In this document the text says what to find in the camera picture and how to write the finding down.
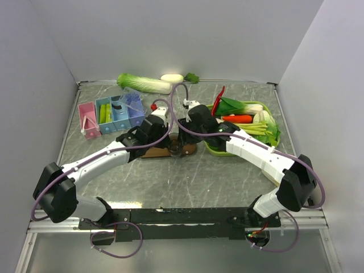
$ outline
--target plastic storage bin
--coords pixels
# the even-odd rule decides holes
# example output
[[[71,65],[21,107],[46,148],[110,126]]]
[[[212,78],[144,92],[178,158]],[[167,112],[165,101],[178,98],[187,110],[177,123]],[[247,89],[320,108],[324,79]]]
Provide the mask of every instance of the plastic storage bin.
[[[245,104],[261,104],[263,106],[264,110],[267,111],[269,113],[269,115],[272,115],[272,113],[269,111],[268,107],[259,101],[242,101],[242,102],[244,102]],[[208,109],[210,109],[210,110],[212,109],[212,106],[213,105],[207,105]],[[206,148],[209,151],[209,153],[214,156],[235,156],[229,152],[216,151],[210,145],[208,145],[207,142],[205,142],[205,145],[206,145]]]
[[[95,138],[101,135],[100,127],[96,122],[95,106],[93,102],[78,105],[81,133],[85,138]]]
[[[116,130],[124,130],[131,127],[127,112],[126,99],[123,95],[111,97],[111,117]]]
[[[108,122],[108,123],[102,123],[100,124],[100,106],[103,104],[109,104],[110,103],[110,99],[109,98],[100,98],[98,100],[96,100],[96,117],[97,117],[97,124],[100,127],[100,131],[103,134],[108,134],[108,133],[112,133],[116,131],[116,127],[114,125],[114,123]]]
[[[131,127],[139,126],[145,119],[144,108],[140,96],[136,93],[128,93],[125,97],[127,104],[130,105],[130,107],[127,108],[130,125]]]

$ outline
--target blue container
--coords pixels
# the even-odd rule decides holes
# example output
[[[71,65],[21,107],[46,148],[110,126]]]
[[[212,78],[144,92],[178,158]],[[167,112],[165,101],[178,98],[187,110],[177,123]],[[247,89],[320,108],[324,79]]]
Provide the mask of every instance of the blue container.
[[[115,127],[115,124],[113,122],[100,124],[100,106],[103,105],[103,104],[109,104],[109,103],[110,103],[109,98],[100,98],[99,100],[96,100],[97,124],[100,127],[100,132],[102,132],[103,134],[108,134],[108,133],[116,131],[116,127]]]
[[[111,117],[113,119],[116,130],[124,130],[131,128],[126,100],[123,96],[111,97]]]
[[[127,99],[127,104],[131,106],[127,108],[131,127],[141,125],[145,119],[145,115],[140,96],[133,93],[128,93],[125,96]]]

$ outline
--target green plastic basket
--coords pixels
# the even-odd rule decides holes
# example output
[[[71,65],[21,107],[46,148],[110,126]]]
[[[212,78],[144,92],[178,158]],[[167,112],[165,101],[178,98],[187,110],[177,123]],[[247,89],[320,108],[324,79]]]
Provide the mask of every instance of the green plastic basket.
[[[261,104],[264,108],[265,111],[267,111],[269,113],[269,115],[272,115],[272,113],[269,111],[268,107],[261,103],[260,101],[242,101],[245,104]],[[207,105],[208,109],[212,109],[213,105]],[[207,144],[207,142],[205,142],[206,148],[209,151],[210,154],[212,154],[213,156],[235,156],[229,152],[221,152],[221,151],[216,151],[214,150],[210,145]]]

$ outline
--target green vegetable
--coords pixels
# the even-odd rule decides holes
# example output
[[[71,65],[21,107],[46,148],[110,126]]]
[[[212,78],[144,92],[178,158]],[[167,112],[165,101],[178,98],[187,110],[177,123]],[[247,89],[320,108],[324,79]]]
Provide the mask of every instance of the green vegetable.
[[[103,104],[100,106],[100,124],[105,123],[106,121],[106,105]]]
[[[130,87],[149,93],[169,94],[172,91],[172,84],[170,82],[155,78],[138,77],[128,73],[120,74],[117,84],[120,87]]]
[[[112,118],[111,118],[111,107],[110,107],[110,104],[106,104],[106,119],[105,119],[105,122],[109,123],[111,121],[113,121]]]
[[[240,129],[243,129],[249,135],[265,135],[267,131],[267,122],[259,123],[234,123]]]
[[[187,73],[187,75],[184,77],[185,81],[190,81],[193,84],[198,84],[200,81],[200,77],[196,76],[193,73]]]
[[[217,106],[216,115],[255,115],[263,110],[261,104],[245,104],[241,101],[232,100],[231,98],[221,97],[221,101]]]
[[[258,112],[254,118],[252,124],[262,124],[266,123],[267,129],[264,132],[264,135],[253,135],[256,140],[263,142],[265,144],[270,144],[271,146],[278,145],[278,139],[280,131],[278,129],[278,125],[276,124],[274,118],[269,115],[269,113],[265,110]]]

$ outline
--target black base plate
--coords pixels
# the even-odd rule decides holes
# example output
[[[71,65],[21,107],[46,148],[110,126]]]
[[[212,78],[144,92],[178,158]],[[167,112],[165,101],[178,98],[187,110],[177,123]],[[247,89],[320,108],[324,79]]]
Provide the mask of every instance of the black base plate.
[[[129,221],[141,229],[143,239],[229,238],[245,239],[245,228],[261,228],[268,220],[268,227],[280,227],[278,213],[253,225],[247,208],[183,208],[183,209],[114,209],[114,222]],[[95,227],[80,221],[80,230],[110,229]],[[118,225],[116,242],[139,239],[133,226]]]

